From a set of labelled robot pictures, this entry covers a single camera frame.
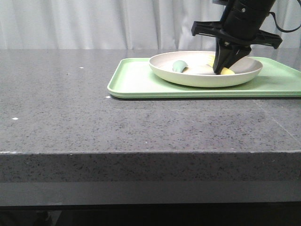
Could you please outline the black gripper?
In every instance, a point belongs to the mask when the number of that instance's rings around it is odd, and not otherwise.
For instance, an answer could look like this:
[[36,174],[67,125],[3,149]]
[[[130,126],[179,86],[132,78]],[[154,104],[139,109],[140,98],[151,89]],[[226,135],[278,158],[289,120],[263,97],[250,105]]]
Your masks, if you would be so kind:
[[274,3],[273,0],[227,0],[220,21],[193,23],[193,36],[199,34],[219,38],[215,39],[214,73],[230,68],[251,52],[251,48],[232,48],[230,44],[279,47],[282,43],[279,35],[260,29]]

